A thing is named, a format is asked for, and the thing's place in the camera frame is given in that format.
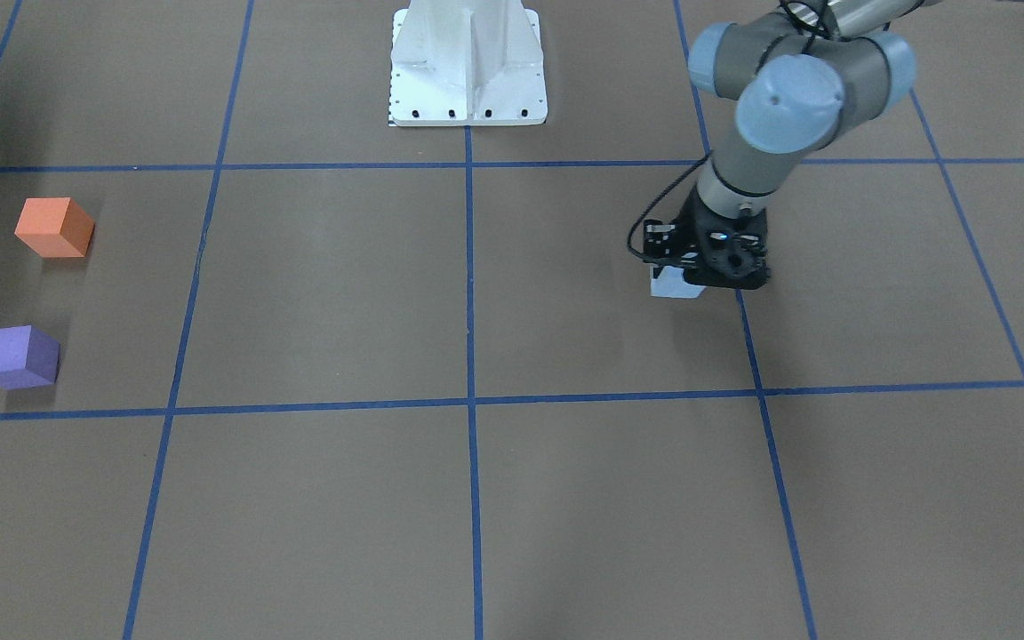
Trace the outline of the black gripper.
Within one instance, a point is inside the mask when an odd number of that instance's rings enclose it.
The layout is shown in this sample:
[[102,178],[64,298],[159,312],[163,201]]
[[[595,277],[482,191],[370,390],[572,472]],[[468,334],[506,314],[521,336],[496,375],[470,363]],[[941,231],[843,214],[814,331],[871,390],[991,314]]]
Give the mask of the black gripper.
[[680,208],[678,221],[687,227],[686,251],[695,258],[683,268],[692,286],[727,289],[759,289],[771,279],[768,253],[768,211],[720,215],[691,194]]

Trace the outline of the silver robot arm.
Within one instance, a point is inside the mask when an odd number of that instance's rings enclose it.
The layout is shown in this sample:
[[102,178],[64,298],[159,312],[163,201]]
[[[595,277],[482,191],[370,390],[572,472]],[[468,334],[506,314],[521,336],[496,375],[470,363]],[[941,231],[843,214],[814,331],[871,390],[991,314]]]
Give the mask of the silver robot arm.
[[649,222],[652,294],[756,289],[767,205],[802,159],[902,101],[918,60],[887,24],[922,1],[781,1],[746,24],[708,26],[688,54],[694,86],[734,101],[734,125],[700,164],[678,215]]

